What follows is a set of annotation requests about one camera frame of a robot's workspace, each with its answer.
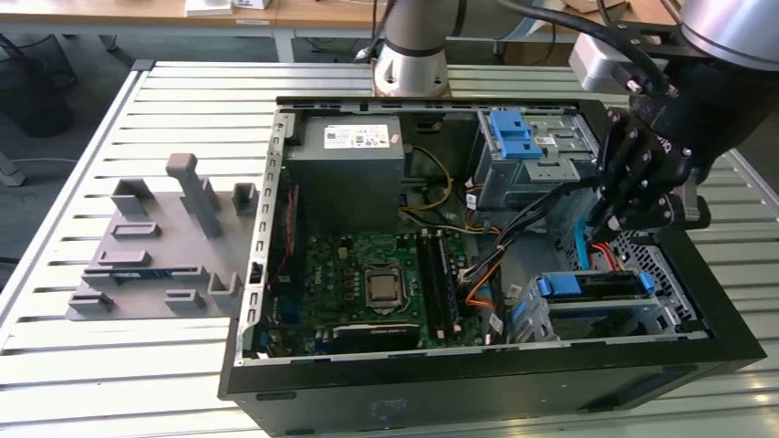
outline power supply label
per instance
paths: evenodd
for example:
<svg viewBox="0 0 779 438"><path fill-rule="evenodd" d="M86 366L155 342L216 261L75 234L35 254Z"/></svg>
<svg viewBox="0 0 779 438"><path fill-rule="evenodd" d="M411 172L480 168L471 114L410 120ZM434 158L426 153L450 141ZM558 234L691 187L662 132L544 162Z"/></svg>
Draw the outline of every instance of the power supply label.
<svg viewBox="0 0 779 438"><path fill-rule="evenodd" d="M326 149L390 147L387 125L330 125L326 127Z"/></svg>

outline open computer tower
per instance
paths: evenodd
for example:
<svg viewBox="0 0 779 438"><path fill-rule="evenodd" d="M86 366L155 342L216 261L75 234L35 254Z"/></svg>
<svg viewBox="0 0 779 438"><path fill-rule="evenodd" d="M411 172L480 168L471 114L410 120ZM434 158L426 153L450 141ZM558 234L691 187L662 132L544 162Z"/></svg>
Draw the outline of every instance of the open computer tower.
<svg viewBox="0 0 779 438"><path fill-rule="evenodd" d="M219 387L268 434L630 409L764 358L683 231L583 247L604 135L596 101L279 100Z"/></svg>

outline slotted metal surface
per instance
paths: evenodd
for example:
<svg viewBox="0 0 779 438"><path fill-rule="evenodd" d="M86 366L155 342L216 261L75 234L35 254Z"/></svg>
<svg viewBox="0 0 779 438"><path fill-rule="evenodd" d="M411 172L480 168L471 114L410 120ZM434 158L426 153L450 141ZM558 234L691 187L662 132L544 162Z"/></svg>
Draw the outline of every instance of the slotted metal surface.
<svg viewBox="0 0 779 438"><path fill-rule="evenodd" d="M580 90L566 68L452 67L456 97L624 98ZM115 206L120 177L171 190L164 163L194 152L216 190L259 183L280 95L370 95L362 66L160 62L134 72L0 295L3 436L266 436L216 398L226 318L72 323L67 300ZM779 436L779 206L740 157L703 194L715 223L691 233L770 357L630 412L388 432L426 436Z"/></svg>

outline ram slot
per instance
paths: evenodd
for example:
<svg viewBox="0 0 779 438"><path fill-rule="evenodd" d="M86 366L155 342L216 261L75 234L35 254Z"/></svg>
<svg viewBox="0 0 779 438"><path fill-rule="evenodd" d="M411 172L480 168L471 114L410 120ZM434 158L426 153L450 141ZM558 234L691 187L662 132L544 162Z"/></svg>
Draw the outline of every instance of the ram slot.
<svg viewBox="0 0 779 438"><path fill-rule="evenodd" d="M450 266L450 252L447 251L447 244L444 239L440 238L440 235L436 237L438 239L438 256L440 259L440 281L443 284L443 288L440 292L443 293L443 305L446 308L446 327L447 327L447 335L452 333L459 333L463 329L458 324L460 320L460 311L458 310L458 296L456 296L456 285L454 284L454 267Z"/></svg>
<svg viewBox="0 0 779 438"><path fill-rule="evenodd" d="M442 269L446 258L442 257L440 248L440 239L436 236L422 234L416 239L427 329L434 339L444 339L452 334L454 329L447 299L448 268L447 271Z"/></svg>

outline blue cable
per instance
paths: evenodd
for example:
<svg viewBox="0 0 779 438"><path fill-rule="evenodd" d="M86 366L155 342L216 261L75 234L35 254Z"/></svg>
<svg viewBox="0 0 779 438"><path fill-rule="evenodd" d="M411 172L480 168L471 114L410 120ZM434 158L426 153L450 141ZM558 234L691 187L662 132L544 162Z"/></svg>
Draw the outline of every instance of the blue cable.
<svg viewBox="0 0 779 438"><path fill-rule="evenodd" d="M590 271L590 258L587 257L587 243L584 242L584 219L576 221L574 228L574 243L576 244L576 255L583 271Z"/></svg>

